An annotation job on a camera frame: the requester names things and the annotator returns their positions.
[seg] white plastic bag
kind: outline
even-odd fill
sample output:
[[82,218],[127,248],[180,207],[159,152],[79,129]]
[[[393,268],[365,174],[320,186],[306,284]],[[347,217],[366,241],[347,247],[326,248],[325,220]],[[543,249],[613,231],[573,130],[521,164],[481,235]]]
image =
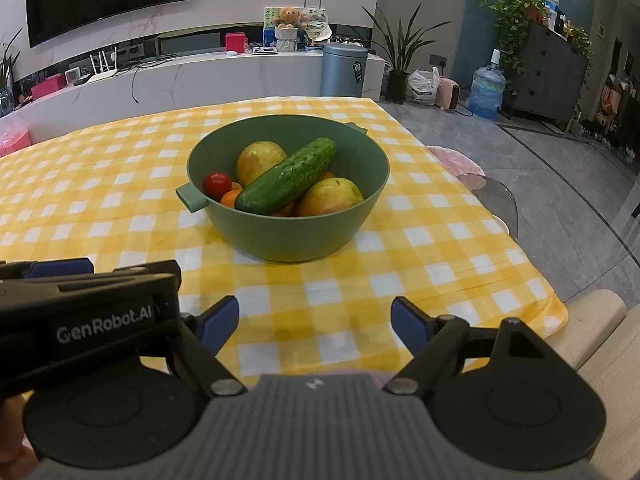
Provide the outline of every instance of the white plastic bag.
[[423,105],[436,104],[436,92],[440,86],[440,72],[433,67],[432,72],[416,70],[409,76],[406,96],[409,100]]

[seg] bowl rim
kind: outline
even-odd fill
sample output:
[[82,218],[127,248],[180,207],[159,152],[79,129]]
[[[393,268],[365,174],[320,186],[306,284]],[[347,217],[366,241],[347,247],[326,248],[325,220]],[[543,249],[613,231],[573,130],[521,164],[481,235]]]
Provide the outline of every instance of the bowl rim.
[[[194,150],[198,147],[198,145],[207,137],[209,137],[210,135],[214,134],[216,131],[224,128],[225,126],[229,126],[230,124],[236,124],[236,123],[242,123],[244,121],[251,121],[252,119],[257,119],[257,118],[262,118],[262,117],[310,117],[310,118],[314,118],[314,119],[320,119],[322,121],[329,121],[331,123],[336,123],[336,124],[340,124],[341,126],[346,126],[347,128],[351,128],[351,126],[349,126],[347,123],[341,123],[340,121],[334,121],[333,119],[327,119],[325,117],[318,117],[318,116],[313,116],[313,115],[307,115],[307,114],[265,114],[265,115],[260,115],[260,116],[255,116],[255,117],[247,117],[244,119],[240,119],[239,121],[233,121],[232,123],[229,124],[224,124],[222,126],[219,126],[218,128],[216,128],[215,130],[211,130],[207,135],[205,135],[204,137],[202,137],[191,149],[191,151],[189,152],[189,156],[187,158],[187,165],[186,165],[186,169],[187,169],[187,178],[189,179],[189,182],[191,183],[192,186],[195,186],[198,191],[200,190],[198,188],[198,186],[196,185],[196,183],[194,183],[193,179],[191,178],[191,172],[190,172],[190,162],[191,162],[191,157],[193,156],[193,152]],[[386,176],[385,179],[383,181],[383,183],[380,185],[379,188],[377,188],[371,195],[369,195],[366,199],[364,199],[362,202],[360,202],[359,204],[356,204],[354,206],[351,206],[347,209],[342,209],[340,211],[335,211],[333,213],[325,213],[323,215],[314,215],[314,216],[267,216],[267,215],[258,215],[256,213],[247,213],[246,211],[240,211],[238,209],[231,209],[230,207],[227,207],[225,205],[222,205],[220,202],[217,202],[215,200],[213,200],[211,197],[209,197],[208,195],[204,194],[203,192],[200,192],[202,196],[204,196],[207,199],[207,205],[205,206],[208,207],[209,205],[215,204],[218,207],[223,207],[225,210],[228,211],[235,211],[236,213],[242,214],[242,215],[248,215],[248,216],[253,216],[253,217],[257,217],[257,218],[263,218],[263,219],[271,219],[271,220],[275,220],[275,221],[295,221],[295,220],[309,220],[312,218],[325,218],[328,216],[334,216],[334,215],[339,215],[341,213],[344,213],[345,211],[350,211],[353,210],[355,208],[360,208],[363,207],[367,202],[369,202],[373,197],[376,197],[376,200],[378,199],[377,196],[380,195],[380,193],[382,192],[382,190],[384,189],[384,187],[386,186],[387,181],[389,180],[389,176],[391,175],[391,163],[389,162],[389,158],[386,155],[385,150],[382,149],[382,147],[374,140],[372,139],[369,134],[362,134],[363,136],[365,136],[370,142],[372,142],[377,149],[380,150],[380,152],[382,152],[382,154],[385,156],[385,161],[386,161]]]

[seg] stuffed toy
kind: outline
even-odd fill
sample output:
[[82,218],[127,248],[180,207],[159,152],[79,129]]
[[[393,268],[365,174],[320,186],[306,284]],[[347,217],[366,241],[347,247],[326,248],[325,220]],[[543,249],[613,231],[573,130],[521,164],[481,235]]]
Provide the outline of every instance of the stuffed toy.
[[280,15],[271,20],[278,28],[294,28],[298,26],[300,11],[295,7],[282,7]]

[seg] trash can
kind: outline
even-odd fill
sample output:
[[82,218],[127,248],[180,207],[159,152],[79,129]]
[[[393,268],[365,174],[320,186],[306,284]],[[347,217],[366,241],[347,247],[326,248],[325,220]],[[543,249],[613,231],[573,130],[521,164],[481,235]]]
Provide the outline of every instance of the trash can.
[[327,43],[322,54],[321,96],[361,97],[368,51],[349,43]]

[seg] bowl handle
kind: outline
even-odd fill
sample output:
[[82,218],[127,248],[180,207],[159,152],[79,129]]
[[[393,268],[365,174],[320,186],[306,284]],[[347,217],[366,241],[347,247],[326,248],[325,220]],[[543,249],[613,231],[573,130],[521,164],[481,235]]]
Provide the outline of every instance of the bowl handle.
[[190,213],[199,211],[208,203],[207,197],[205,197],[191,182],[177,187],[175,189],[175,193]]
[[366,128],[361,128],[356,123],[344,123],[344,124],[346,124],[347,126],[350,126],[354,130],[358,130],[360,133],[363,133],[363,134],[367,135],[367,129]]

